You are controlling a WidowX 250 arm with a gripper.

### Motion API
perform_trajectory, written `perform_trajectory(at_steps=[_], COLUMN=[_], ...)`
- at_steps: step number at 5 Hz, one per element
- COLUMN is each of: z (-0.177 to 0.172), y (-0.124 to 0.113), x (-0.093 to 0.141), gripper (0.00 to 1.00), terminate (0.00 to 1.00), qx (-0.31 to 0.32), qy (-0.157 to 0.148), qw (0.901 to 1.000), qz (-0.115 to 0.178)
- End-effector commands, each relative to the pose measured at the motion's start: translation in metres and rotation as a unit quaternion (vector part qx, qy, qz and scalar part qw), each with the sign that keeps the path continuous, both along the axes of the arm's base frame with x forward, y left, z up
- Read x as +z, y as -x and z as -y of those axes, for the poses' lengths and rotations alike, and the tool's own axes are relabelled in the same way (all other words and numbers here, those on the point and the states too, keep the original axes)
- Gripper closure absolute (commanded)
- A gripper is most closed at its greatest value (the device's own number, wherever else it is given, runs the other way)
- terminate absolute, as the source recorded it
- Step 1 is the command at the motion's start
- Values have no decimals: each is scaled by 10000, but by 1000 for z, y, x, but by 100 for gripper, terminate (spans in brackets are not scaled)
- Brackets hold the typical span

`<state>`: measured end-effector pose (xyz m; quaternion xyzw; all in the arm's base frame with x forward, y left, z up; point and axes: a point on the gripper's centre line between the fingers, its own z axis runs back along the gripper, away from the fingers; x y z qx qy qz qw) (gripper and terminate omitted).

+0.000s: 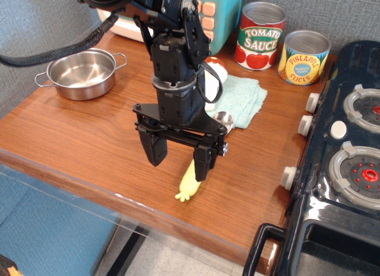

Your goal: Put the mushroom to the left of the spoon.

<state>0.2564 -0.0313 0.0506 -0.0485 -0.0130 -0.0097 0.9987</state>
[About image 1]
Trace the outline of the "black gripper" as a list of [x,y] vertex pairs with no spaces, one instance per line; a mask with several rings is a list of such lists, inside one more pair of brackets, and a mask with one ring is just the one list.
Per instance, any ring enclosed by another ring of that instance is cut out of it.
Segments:
[[167,156],[167,141],[194,148],[195,179],[205,181],[218,156],[225,155],[225,126],[205,112],[205,75],[192,74],[176,83],[152,76],[156,104],[137,103],[132,110],[140,141],[153,166]]

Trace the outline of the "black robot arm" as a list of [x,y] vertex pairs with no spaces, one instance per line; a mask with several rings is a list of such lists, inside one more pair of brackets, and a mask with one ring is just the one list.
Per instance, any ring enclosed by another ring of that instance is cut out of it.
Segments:
[[201,27],[197,0],[77,0],[92,8],[132,18],[140,29],[153,63],[152,83],[157,103],[136,104],[133,111],[142,146],[149,162],[158,166],[167,155],[167,142],[194,149],[197,181],[206,179],[218,156],[226,151],[226,128],[205,112],[217,102],[206,95],[205,76],[210,39]]

